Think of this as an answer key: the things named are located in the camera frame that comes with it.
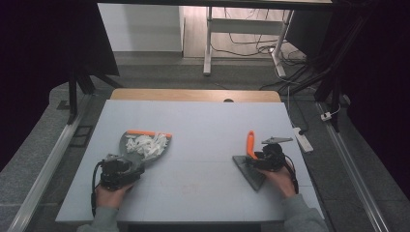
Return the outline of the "aluminium floor rail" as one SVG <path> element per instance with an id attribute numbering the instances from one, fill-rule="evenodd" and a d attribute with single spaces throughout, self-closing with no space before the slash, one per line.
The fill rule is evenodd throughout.
<path id="1" fill-rule="evenodd" d="M 9 226 L 7 232 L 24 232 L 29 225 L 29 222 L 35 214 L 39 202 L 41 201 L 57 166 L 64 156 L 80 121 L 85 115 L 85 110 L 89 106 L 91 99 L 91 95 L 84 95 L 82 97 L 77 109 L 77 115 L 74 117 L 73 121 L 70 124 L 67 124 L 60 133 L 60 136 L 45 161 L 42 170 L 30 188 L 24 201 L 20 205 L 20 208 L 17 211 L 15 218 Z"/>
<path id="2" fill-rule="evenodd" d="M 320 122 L 325 126 L 337 149 L 337 154 L 340 157 L 352 186 L 363 205 L 374 232 L 392 232 L 341 134 L 334 129 L 329 121 L 320 120 Z"/>

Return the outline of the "person's left hand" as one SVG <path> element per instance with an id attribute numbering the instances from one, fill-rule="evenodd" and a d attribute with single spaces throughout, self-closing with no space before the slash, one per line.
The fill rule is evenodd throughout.
<path id="1" fill-rule="evenodd" d="M 127 185 L 115 191 L 111 191 L 102 187 L 101 185 L 98 185 L 96 188 L 97 206 L 119 209 L 126 193 L 131 188 L 132 185 Z"/>

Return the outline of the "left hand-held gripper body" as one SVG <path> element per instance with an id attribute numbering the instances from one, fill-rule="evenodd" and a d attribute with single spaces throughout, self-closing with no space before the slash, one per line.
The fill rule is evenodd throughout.
<path id="1" fill-rule="evenodd" d="M 102 161 L 101 185 L 108 190 L 121 189 L 124 186 L 133 184 L 132 173 L 135 170 L 126 170 L 124 160 L 131 160 L 138 162 L 138 169 L 142 169 L 142 159 L 140 156 L 131 155 L 117 156 L 107 155 Z"/>

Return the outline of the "grey dustpan with orange edge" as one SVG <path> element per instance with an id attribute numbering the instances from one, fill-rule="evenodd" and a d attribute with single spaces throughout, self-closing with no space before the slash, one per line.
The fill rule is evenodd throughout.
<path id="1" fill-rule="evenodd" d="M 125 149 L 125 136 L 128 134 L 135 134 L 135 135 L 141 135 L 141 134 L 147 134 L 150 136 L 154 136 L 154 134 L 158 134 L 158 133 L 164 133 L 165 136 L 168 138 L 168 144 L 167 147 L 172 139 L 172 134 L 171 133 L 165 133 L 165 132 L 158 132 L 158 131 L 144 131 L 144 130 L 127 130 L 123 133 L 123 135 L 121 136 L 120 142 L 119 142 L 119 149 L 120 149 L 120 154 L 121 156 L 127 156 L 130 157 L 131 155 L 134 156 L 140 156 L 142 159 L 142 163 L 150 163 L 153 162 L 155 160 L 158 160 L 159 158 L 161 158 L 165 152 L 167 151 L 167 147 L 165 148 L 165 150 L 162 152 L 162 154 L 159 157 L 153 158 L 153 159 L 145 159 L 142 155 L 139 155 L 137 152 L 133 152 L 133 153 L 128 153 Z"/>

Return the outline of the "pale blue table board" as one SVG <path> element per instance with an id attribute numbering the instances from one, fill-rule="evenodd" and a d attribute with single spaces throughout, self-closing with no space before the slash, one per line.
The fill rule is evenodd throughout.
<path id="1" fill-rule="evenodd" d="M 95 165 L 120 151 L 125 131 L 171 134 L 161 158 L 147 164 L 127 194 L 118 218 L 136 223 L 262 222 L 283 218 L 281 195 L 270 183 L 253 190 L 233 159 L 284 138 L 283 152 L 296 167 L 300 193 L 311 208 L 319 202 L 285 106 L 280 102 L 107 101 L 72 185 L 56 217 L 81 223 L 92 218 Z"/>

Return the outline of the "grey brush with orange handle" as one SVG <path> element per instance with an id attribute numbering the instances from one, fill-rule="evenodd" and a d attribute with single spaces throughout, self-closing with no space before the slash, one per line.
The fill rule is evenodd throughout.
<path id="1" fill-rule="evenodd" d="M 259 191 L 265 181 L 265 176 L 251 165 L 254 160 L 258 159 L 258 156 L 254 153 L 253 146 L 254 132 L 250 130 L 247 135 L 246 155 L 233 156 L 232 159 L 252 189 Z"/>

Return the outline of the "white cabinet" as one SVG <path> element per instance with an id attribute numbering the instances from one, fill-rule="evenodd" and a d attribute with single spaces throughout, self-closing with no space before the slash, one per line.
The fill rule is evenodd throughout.
<path id="1" fill-rule="evenodd" d="M 103 3 L 98 7 L 114 51 L 183 51 L 182 7 Z"/>

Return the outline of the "black floor bracket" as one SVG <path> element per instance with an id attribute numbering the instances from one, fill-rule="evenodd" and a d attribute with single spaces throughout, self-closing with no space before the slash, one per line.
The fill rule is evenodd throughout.
<path id="1" fill-rule="evenodd" d="M 85 148 L 91 139 L 93 129 L 93 126 L 79 126 L 73 134 L 70 146 L 75 148 Z"/>

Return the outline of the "person's right hand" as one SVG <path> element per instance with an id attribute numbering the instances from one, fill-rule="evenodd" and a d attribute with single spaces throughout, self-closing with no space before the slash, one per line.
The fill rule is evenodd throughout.
<path id="1" fill-rule="evenodd" d="M 289 198 L 296 194 L 291 175 L 285 167 L 276 172 L 261 169 L 258 169 L 258 172 L 262 173 L 271 183 L 273 183 L 284 198 Z"/>

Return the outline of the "wooden table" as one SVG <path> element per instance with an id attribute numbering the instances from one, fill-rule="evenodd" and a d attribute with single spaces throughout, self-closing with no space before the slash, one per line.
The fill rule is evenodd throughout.
<path id="1" fill-rule="evenodd" d="M 281 102 L 275 91 L 191 90 L 191 89 L 115 89 L 112 100 L 172 102 Z"/>

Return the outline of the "white power strip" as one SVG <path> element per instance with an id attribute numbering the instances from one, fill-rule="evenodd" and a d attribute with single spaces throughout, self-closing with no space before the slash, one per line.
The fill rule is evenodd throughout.
<path id="1" fill-rule="evenodd" d="M 305 153 L 309 153 L 313 151 L 313 147 L 311 146 L 311 144 L 309 143 L 308 139 L 306 138 L 306 136 L 304 134 L 301 134 L 301 129 L 300 128 L 294 128 L 293 129 L 295 137 L 300 145 L 300 147 L 302 148 L 302 150 Z"/>

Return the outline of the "black metal stand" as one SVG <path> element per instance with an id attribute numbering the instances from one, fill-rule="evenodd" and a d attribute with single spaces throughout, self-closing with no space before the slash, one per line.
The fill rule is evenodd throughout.
<path id="1" fill-rule="evenodd" d="M 323 61 L 327 66 L 320 69 L 320 72 L 314 77 L 303 81 L 289 92 L 290 96 L 294 96 L 307 87 L 319 82 L 320 85 L 313 94 L 314 99 L 317 102 L 324 102 L 329 96 L 332 96 L 332 112 L 329 122 L 336 132 L 339 132 L 337 115 L 340 108 L 339 96 L 341 91 L 342 64 L 363 27 L 366 25 L 366 21 L 367 16 L 365 14 L 355 14 L 353 21 L 346 27 L 344 32 L 339 34 L 338 39 L 328 49 L 327 58 Z"/>
<path id="2" fill-rule="evenodd" d="M 83 66 L 74 69 L 69 78 L 70 116 L 67 122 L 68 125 L 71 125 L 79 114 L 76 89 L 80 88 L 84 95 L 93 95 L 95 93 L 96 87 L 91 80 L 92 76 L 108 84 L 114 89 L 122 88 L 122 85 L 120 83 L 110 78 L 107 74 L 98 72 L 91 66 Z"/>

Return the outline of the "white desk frame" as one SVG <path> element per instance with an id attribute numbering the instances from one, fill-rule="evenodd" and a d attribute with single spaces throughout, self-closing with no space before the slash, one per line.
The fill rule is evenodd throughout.
<path id="1" fill-rule="evenodd" d="M 209 76 L 211 74 L 212 35 L 214 33 L 233 33 L 277 36 L 278 42 L 274 48 L 269 49 L 269 52 L 273 59 L 278 77 L 286 77 L 279 54 L 281 52 L 281 46 L 287 33 L 292 15 L 293 12 L 291 10 L 285 10 L 282 21 L 217 18 L 213 17 L 213 8 L 208 7 L 206 13 L 207 32 L 203 74 L 205 76 Z"/>

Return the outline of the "pile of white paper scraps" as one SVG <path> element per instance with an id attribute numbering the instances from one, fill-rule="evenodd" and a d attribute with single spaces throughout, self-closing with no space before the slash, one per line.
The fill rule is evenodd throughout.
<path id="1" fill-rule="evenodd" d="M 168 144 L 168 138 L 164 133 L 135 135 L 128 134 L 125 136 L 125 149 L 128 153 L 137 152 L 145 159 L 159 157 Z"/>

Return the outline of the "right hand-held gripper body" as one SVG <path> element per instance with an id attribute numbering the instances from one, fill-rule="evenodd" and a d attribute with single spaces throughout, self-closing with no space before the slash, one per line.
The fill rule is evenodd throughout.
<path id="1" fill-rule="evenodd" d="M 262 148 L 263 159 L 260 168 L 262 170 L 268 170 L 273 172 L 280 171 L 285 167 L 289 172 L 292 168 L 286 161 L 286 154 L 282 151 L 280 143 L 292 141 L 292 138 L 270 137 L 264 141 L 264 147 Z"/>

